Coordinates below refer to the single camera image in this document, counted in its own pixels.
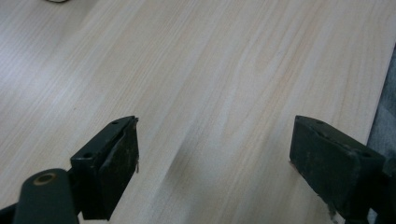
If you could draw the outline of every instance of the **light wood surface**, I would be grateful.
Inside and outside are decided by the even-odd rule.
[[[0,206],[136,115],[110,223],[332,223],[294,116],[365,142],[395,37],[393,0],[2,0]]]

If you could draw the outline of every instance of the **tabletop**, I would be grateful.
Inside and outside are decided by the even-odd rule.
[[[135,115],[110,223],[331,224],[290,166],[294,117],[366,142],[396,2],[2,0],[0,30],[1,207]]]

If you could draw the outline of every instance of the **black object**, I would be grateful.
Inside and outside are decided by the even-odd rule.
[[[0,211],[0,223],[74,224],[107,219],[138,166],[134,116],[109,123],[71,159],[66,172],[51,169],[28,178],[20,200]]]
[[[291,163],[309,186],[346,223],[396,223],[395,162],[329,124],[297,116],[290,149]]]

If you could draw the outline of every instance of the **metal part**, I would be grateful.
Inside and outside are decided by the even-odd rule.
[[[370,208],[381,223],[396,223],[396,201],[390,197],[395,195],[395,173],[377,152],[323,121],[297,116],[290,160],[346,223],[367,223]]]
[[[134,116],[110,122],[71,159],[66,172],[51,169],[28,178],[20,200],[0,210],[0,223],[75,224],[109,220],[139,159]]]

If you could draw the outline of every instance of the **gray floor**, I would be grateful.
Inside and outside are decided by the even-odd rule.
[[[393,51],[367,146],[387,160],[396,158],[396,50]],[[371,211],[370,223],[375,223],[375,217]]]

